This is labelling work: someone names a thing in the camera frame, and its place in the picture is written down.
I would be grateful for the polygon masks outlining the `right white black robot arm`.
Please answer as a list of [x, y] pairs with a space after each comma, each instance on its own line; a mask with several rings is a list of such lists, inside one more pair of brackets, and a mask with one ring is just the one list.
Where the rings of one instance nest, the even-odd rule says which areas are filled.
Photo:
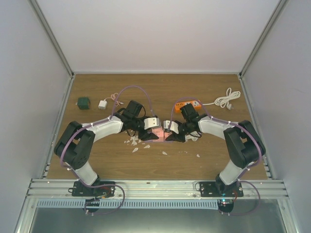
[[199, 114], [192, 104], [181, 107], [184, 122], [165, 120], [163, 128], [171, 134], [167, 141], [185, 142], [187, 135], [203, 133], [223, 139], [229, 154], [229, 162], [215, 178], [215, 191], [225, 197], [232, 192], [243, 174], [256, 166], [266, 154], [266, 148], [252, 123], [225, 121], [209, 113]]

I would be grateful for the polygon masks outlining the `pink cube socket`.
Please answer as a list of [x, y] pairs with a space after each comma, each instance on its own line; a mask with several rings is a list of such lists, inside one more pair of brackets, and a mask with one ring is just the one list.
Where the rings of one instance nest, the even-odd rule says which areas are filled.
[[169, 133], [165, 133], [163, 128], [152, 129], [152, 133], [159, 137], [158, 140], [165, 140], [165, 138], [170, 135]]

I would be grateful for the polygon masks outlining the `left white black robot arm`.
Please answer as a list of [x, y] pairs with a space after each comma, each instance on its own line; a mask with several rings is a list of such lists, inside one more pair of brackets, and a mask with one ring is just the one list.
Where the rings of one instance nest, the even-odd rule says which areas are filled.
[[127, 107], [102, 120], [85, 124], [72, 121], [56, 143], [54, 154], [60, 158], [61, 166], [73, 171], [89, 196], [95, 196], [100, 191], [99, 175], [89, 163], [95, 142], [130, 130], [137, 133], [142, 141], [158, 139], [152, 128], [160, 126], [160, 119], [156, 115], [140, 116], [141, 110], [145, 110], [144, 106], [132, 100]]

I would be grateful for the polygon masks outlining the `purple power strip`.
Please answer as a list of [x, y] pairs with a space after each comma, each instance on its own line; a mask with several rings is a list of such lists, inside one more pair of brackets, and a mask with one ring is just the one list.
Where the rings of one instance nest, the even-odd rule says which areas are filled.
[[165, 141], [165, 140], [147, 140], [145, 143], [172, 143], [173, 141]]

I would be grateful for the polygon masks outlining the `green cube plug adapter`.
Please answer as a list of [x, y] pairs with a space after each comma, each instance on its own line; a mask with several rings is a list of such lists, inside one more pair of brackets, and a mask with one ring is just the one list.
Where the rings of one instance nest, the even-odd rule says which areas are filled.
[[76, 105], [80, 110], [88, 110], [90, 109], [90, 100], [88, 97], [79, 97]]

